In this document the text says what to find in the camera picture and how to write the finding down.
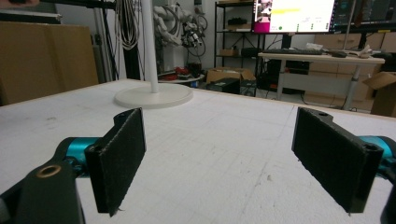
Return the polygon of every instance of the scratched surface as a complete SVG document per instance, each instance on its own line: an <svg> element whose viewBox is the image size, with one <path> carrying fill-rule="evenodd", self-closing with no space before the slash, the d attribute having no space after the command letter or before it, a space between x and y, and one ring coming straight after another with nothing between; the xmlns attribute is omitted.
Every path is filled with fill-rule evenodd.
<svg viewBox="0 0 396 224"><path fill-rule="evenodd" d="M70 136L103 136L126 110L123 80L0 107L0 192ZM297 105L194 91L144 110L147 153L119 211L98 214L89 179L77 186L88 223L379 223L391 189L376 178L363 214L346 214L291 151ZM327 110L356 135L396 139L396 119Z"/></svg>

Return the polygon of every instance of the computer monitor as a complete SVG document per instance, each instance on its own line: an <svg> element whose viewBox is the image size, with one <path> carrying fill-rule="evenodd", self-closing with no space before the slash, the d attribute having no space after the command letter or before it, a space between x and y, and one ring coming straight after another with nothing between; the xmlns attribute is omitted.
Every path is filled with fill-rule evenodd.
<svg viewBox="0 0 396 224"><path fill-rule="evenodd" d="M335 0L254 0L256 34L326 34Z"/></svg>
<svg viewBox="0 0 396 224"><path fill-rule="evenodd" d="M354 0L336 0L335 33L346 33ZM396 31L396 0L356 0L349 32L352 34Z"/></svg>

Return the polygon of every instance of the white tabletop surface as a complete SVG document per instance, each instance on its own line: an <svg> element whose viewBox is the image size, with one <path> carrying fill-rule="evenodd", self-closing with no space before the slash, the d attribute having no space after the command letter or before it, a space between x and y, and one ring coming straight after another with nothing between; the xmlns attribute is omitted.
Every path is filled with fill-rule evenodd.
<svg viewBox="0 0 396 224"><path fill-rule="evenodd" d="M0 191L70 136L103 136L124 111L122 80L0 107ZM363 214L347 214L291 151L297 105L193 91L184 105L144 110L147 153L119 211L98 214L77 179L87 223L379 223L391 184L376 178ZM356 135L396 139L396 119L321 108Z"/></svg>
<svg viewBox="0 0 396 224"><path fill-rule="evenodd" d="M347 56L346 58L336 58L330 55L259 53L259 57L263 57L267 59L296 60L296 61L317 62L317 63L356 64L362 66L373 66L379 63L385 63L384 59L373 58L373 57L362 59L355 55L350 55Z"/></svg>

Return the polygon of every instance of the vertical pole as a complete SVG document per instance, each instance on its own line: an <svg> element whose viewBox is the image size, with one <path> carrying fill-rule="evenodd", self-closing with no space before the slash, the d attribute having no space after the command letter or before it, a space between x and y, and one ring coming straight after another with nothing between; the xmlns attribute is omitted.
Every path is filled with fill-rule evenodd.
<svg viewBox="0 0 396 224"><path fill-rule="evenodd" d="M350 23L352 23L353 13L355 12L355 6L356 6L356 0L353 0L352 9L350 9L349 21L347 23L346 37L345 37L345 40L344 40L343 49L346 49L346 46L347 46L347 37L349 36Z"/></svg>
<svg viewBox="0 0 396 224"><path fill-rule="evenodd" d="M145 76L149 77L151 82L151 92L159 92L157 64L155 60L155 43L154 43L154 29L152 24L152 1L142 1L143 13L143 30L146 34L145 40Z"/></svg>

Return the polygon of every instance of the shelving unit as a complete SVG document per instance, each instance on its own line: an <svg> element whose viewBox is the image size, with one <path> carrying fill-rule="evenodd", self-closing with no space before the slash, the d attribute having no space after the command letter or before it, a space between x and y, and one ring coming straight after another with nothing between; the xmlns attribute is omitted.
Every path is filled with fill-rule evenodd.
<svg viewBox="0 0 396 224"><path fill-rule="evenodd" d="M218 58L221 58L221 66L224 66L225 64L225 60L227 58L234 58L234 59L239 59L240 60L240 67L244 67L244 60L245 59L252 59L252 57L244 57L241 55L237 55L237 56L224 56L224 55L219 55L219 51L221 49L230 49L233 46L237 46L240 47L240 49L243 48L260 48L260 43L261 43L261 39L262 36L261 35L255 35L257 36L257 43L253 44L252 41L250 41L250 37L253 37L254 34L251 33L250 31L229 31L226 29L226 14L227 14L227 8L228 7L253 7L253 2L236 2L236 3L218 3L216 2L216 6L215 6L215 51L214 51L214 65L215 67L217 66L217 60ZM219 11L222 10L223 14L222 14L222 29L218 30L218 20L219 20L219 16L218 13ZM221 44L218 45L218 37L221 35L222 41ZM226 44L226 40L230 35L239 35L239 38L232 43L231 45L227 46ZM256 65L255 65L255 74L258 70L258 64L259 64L259 58L258 57L254 57L253 59L256 60Z"/></svg>

